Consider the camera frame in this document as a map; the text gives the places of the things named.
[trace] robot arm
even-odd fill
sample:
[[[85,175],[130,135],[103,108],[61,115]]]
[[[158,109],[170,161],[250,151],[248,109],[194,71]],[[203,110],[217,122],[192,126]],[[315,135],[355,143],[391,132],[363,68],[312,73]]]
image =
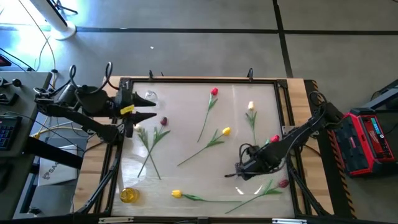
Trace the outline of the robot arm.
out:
[[[141,98],[137,93],[131,93],[132,83],[121,83],[119,88],[116,88],[116,96],[109,97],[104,90],[95,86],[76,86],[74,82],[69,84],[73,77],[74,75],[57,90],[35,88],[35,102],[42,114],[76,122],[81,125],[82,130],[94,131],[106,143],[113,143],[117,139],[119,127],[100,124],[92,117],[122,119],[126,137],[130,138],[133,125],[156,116],[155,113],[132,113],[135,106],[156,105]]]
[[[336,125],[342,119],[343,114],[333,104],[325,100],[305,124],[293,129],[283,140],[269,143],[263,147],[244,144],[249,147],[245,148],[243,152],[240,148],[240,161],[235,164],[236,173],[225,175],[225,177],[237,175],[244,180],[249,180],[255,175],[277,172],[286,163],[287,156],[292,148],[303,146],[315,131],[336,128]],[[242,162],[241,158],[245,152],[250,159]]]

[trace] yellow cup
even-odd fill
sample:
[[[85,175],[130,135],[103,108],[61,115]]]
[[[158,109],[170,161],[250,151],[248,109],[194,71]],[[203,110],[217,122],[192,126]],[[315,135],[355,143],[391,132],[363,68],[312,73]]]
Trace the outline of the yellow cup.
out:
[[[120,192],[120,200],[124,203],[134,203],[139,199],[139,191],[131,187],[126,187]]]

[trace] desk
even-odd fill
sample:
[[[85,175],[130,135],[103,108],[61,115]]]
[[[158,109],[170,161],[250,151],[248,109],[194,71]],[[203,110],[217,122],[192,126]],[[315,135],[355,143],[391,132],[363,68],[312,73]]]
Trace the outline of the desk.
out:
[[[4,114],[7,111],[13,111],[32,119],[36,119],[37,109],[36,104],[34,103],[35,92],[33,87],[47,88],[50,83],[51,73],[0,72],[0,77],[5,78],[9,82],[14,78],[18,78],[22,82],[22,86],[20,88],[9,86],[6,89],[0,89],[0,93],[5,93],[7,95],[17,93],[19,95],[19,99],[14,106],[1,106],[0,114]],[[33,121],[23,118],[21,129],[12,145],[12,149],[8,152],[0,152],[0,161],[7,161],[14,166],[10,173],[9,183],[0,193],[0,220],[11,219],[14,215],[26,178],[29,174],[30,168],[32,167],[34,160],[34,155],[32,154],[24,154],[19,157],[8,158],[9,156],[15,156],[22,153],[32,127]]]
[[[113,85],[118,85],[121,77],[111,77],[110,81]],[[196,79],[200,77],[186,77],[187,80]],[[220,78],[220,79],[230,79],[239,80],[247,78]],[[293,117],[295,125],[301,125],[306,120],[311,117],[311,110],[308,104],[307,91],[305,82],[302,79],[287,79],[288,91],[290,96],[290,104],[292,107]],[[109,86],[105,87],[109,96],[113,96],[116,91]],[[284,109],[284,114],[287,114],[287,103],[281,100],[282,107]],[[108,119],[97,119],[100,123],[109,124],[111,121]],[[99,139],[92,138],[89,140],[87,147],[90,147],[98,143]],[[316,140],[311,139],[307,143],[309,146],[318,150],[318,144]],[[86,153],[83,165],[81,167],[80,176],[78,179],[78,184],[75,191],[75,197],[73,199],[75,208],[80,208],[90,197],[97,187],[97,183],[100,181],[101,168],[104,161],[105,146],[97,147]],[[333,206],[331,203],[331,198],[328,190],[328,184],[326,182],[326,175],[323,169],[323,161],[315,153],[308,149],[304,149],[302,153],[303,169],[305,174],[305,179],[308,188],[314,194],[315,198],[321,203],[323,208],[330,213],[333,212]],[[106,206],[106,199],[108,195],[108,187],[104,191],[104,197],[101,202],[101,211],[104,210]],[[301,211],[304,211],[303,200],[301,190],[297,189],[297,195],[299,199],[299,205]]]

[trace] concrete floor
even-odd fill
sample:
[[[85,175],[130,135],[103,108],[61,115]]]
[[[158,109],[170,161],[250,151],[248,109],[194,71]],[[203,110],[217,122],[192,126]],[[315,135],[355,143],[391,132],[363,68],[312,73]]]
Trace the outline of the concrete floor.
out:
[[[0,25],[31,24],[17,1],[3,0]],[[276,29],[272,0],[63,0],[79,14],[63,15],[79,27]],[[279,0],[282,22],[290,30],[398,30],[398,3],[391,0]],[[39,24],[46,24],[37,12]],[[0,29],[0,47],[31,66],[44,38],[35,27]],[[50,38],[59,83],[77,66],[78,83],[99,85],[106,62],[114,75],[286,77],[277,34],[159,34],[78,32],[66,41]],[[293,76],[316,80],[341,111],[367,102],[372,93],[398,76],[395,35],[286,35]],[[48,47],[40,71],[53,67]],[[366,181],[350,180],[358,218],[396,222],[383,201],[367,206]]]

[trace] wooden table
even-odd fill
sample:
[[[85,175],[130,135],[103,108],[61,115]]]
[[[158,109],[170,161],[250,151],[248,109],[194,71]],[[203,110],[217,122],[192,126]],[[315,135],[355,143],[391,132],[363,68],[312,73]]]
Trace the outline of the wooden table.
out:
[[[122,77],[111,77],[110,82],[113,85],[117,86],[120,81],[120,78]],[[299,126],[305,123],[307,119],[309,119],[309,117],[311,117],[311,111],[308,104],[308,98],[307,98],[307,92],[305,89],[304,80],[298,78],[294,79],[292,78],[292,79],[287,79],[287,83],[289,86],[288,90],[290,95],[290,104],[292,106],[295,125]],[[107,91],[109,96],[113,96],[116,93],[116,90],[112,89],[109,85],[107,85],[104,89]],[[284,109],[284,114],[287,114],[286,102],[283,99],[284,97],[281,95],[282,108]],[[287,122],[288,120],[287,116],[284,116],[284,118],[285,122]],[[106,118],[95,118],[95,120],[103,124],[111,123],[111,120]],[[88,141],[87,147],[90,147],[97,143],[99,143],[99,139],[97,137],[93,137]],[[310,139],[307,145],[318,150],[317,141],[314,139]],[[79,209],[84,205],[84,203],[88,200],[90,195],[94,192],[95,188],[97,188],[98,186],[98,182],[100,181],[101,169],[104,161],[105,148],[106,145],[103,144],[87,152],[85,155],[78,179],[78,184],[75,190],[75,196],[73,198],[73,203],[75,204],[75,210]],[[328,184],[326,182],[325,172],[323,170],[323,164],[321,158],[316,153],[307,149],[306,147],[301,153],[301,156],[303,161],[305,180],[307,182],[308,188],[310,189],[312,194],[314,194],[315,198],[321,203],[322,207],[329,213],[333,213],[333,207],[329,195]],[[297,187],[297,185],[296,188],[297,188],[299,207],[301,211],[304,211],[303,197],[301,190],[299,189],[299,187]],[[106,201],[108,199],[107,198],[108,191],[109,191],[109,184],[104,191],[104,197],[102,199],[102,204],[101,204],[102,212],[105,208]]]

